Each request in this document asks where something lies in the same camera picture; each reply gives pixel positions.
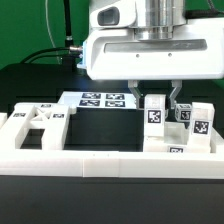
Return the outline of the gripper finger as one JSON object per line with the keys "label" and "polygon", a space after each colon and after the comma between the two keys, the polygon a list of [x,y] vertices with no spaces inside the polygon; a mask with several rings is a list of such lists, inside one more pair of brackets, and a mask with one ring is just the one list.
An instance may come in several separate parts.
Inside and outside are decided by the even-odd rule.
{"label": "gripper finger", "polygon": [[128,88],[129,88],[130,92],[133,94],[133,96],[135,97],[136,108],[138,110],[143,110],[144,109],[144,97],[141,94],[140,90],[138,89],[138,84],[139,84],[139,82],[137,80],[129,80]]}
{"label": "gripper finger", "polygon": [[172,91],[166,98],[167,108],[174,110],[176,105],[176,97],[182,89],[181,80],[172,80],[171,81]]}

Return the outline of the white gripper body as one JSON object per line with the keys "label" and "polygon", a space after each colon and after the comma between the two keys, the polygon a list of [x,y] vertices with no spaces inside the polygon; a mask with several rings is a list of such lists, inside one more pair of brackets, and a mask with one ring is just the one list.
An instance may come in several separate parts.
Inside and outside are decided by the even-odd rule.
{"label": "white gripper body", "polygon": [[185,0],[90,0],[83,66],[93,80],[224,77],[224,11]]}

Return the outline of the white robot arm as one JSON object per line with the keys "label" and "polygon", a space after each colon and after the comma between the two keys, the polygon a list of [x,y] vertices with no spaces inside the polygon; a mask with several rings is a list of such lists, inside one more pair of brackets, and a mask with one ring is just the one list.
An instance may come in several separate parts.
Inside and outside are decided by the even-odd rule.
{"label": "white robot arm", "polygon": [[126,80],[141,108],[138,83],[224,78],[224,17],[185,0],[91,0],[89,35],[78,65],[93,80]]}

